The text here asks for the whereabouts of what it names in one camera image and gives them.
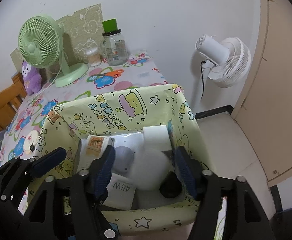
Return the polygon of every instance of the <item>yellow printed box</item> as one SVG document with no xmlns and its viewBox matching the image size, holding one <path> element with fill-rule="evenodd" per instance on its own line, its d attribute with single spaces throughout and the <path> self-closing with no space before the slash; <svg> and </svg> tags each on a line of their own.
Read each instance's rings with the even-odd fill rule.
<svg viewBox="0 0 292 240">
<path fill-rule="evenodd" d="M 66 159 L 29 186 L 29 201 L 48 175 L 72 176 L 80 139 L 88 135 L 114 135 L 141 131 L 145 126 L 167 125 L 173 147 L 184 146 L 191 158 L 215 171 L 200 129 L 182 88 L 176 84 L 116 91 L 57 105 L 51 109 L 39 135 L 34 155 L 42 157 L 57 147 L 67 150 Z M 184 188 L 184 201 L 172 205 L 129 211 L 103 211 L 121 235 L 141 231 L 165 231 L 194 221 L 199 202 Z M 69 201 L 64 201 L 69 212 Z"/>
</svg>

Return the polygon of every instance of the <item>black power cord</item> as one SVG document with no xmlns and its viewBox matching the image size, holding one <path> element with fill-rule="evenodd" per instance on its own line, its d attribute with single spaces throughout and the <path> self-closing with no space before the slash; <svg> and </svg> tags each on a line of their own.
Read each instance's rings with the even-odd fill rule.
<svg viewBox="0 0 292 240">
<path fill-rule="evenodd" d="M 204 78 L 203 78 L 203 71 L 202 71 L 202 64 L 206 63 L 204 60 L 200 63 L 200 70 L 201 70 L 201 81 L 202 81 L 202 94 L 201 94 L 201 98 L 204 95 Z"/>
</svg>

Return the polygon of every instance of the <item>blue gripper pad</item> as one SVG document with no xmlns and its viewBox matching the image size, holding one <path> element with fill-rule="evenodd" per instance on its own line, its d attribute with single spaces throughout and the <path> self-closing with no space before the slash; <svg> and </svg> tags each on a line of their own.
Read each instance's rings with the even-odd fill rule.
<svg viewBox="0 0 292 240">
<path fill-rule="evenodd" d="M 30 170 L 32 177 L 40 178 L 49 172 L 56 165 L 61 163 L 66 158 L 66 150 L 58 147 L 49 154 L 44 155 L 34 162 Z"/>
<path fill-rule="evenodd" d="M 111 179 L 111 168 L 115 161 L 115 149 L 108 145 L 101 157 L 102 168 L 98 172 L 94 183 L 94 195 L 99 198 L 104 192 Z"/>
<path fill-rule="evenodd" d="M 198 199 L 197 182 L 201 180 L 202 167 L 197 160 L 191 159 L 183 146 L 175 150 L 175 164 L 179 169 L 182 181 L 184 182 L 188 193 L 195 199 Z"/>
</svg>

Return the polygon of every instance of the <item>black baseboard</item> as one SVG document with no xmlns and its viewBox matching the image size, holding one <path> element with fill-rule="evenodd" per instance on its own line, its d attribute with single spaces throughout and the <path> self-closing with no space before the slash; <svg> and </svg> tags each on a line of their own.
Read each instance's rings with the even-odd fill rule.
<svg viewBox="0 0 292 240">
<path fill-rule="evenodd" d="M 201 119 L 204 117 L 208 117 L 208 116 L 215 115 L 215 114 L 220 114 L 223 112 L 228 112 L 229 114 L 231 114 L 233 112 L 233 107 L 231 105 L 228 105 L 228 106 L 222 106 L 219 108 L 203 111 L 203 112 L 197 113 L 195 115 L 195 119 Z"/>
<path fill-rule="evenodd" d="M 276 212 L 282 212 L 281 198 L 277 185 L 270 187 L 271 195 L 273 195 L 273 202 L 275 204 Z"/>
</svg>

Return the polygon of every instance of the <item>wooden door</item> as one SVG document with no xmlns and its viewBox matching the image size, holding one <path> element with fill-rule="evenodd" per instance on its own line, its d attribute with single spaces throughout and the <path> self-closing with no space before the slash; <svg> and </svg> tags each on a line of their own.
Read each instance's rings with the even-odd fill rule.
<svg viewBox="0 0 292 240">
<path fill-rule="evenodd" d="M 292 5 L 288 0 L 269 0 L 265 51 L 235 119 L 253 146 L 268 180 L 278 183 L 291 176 Z"/>
</svg>

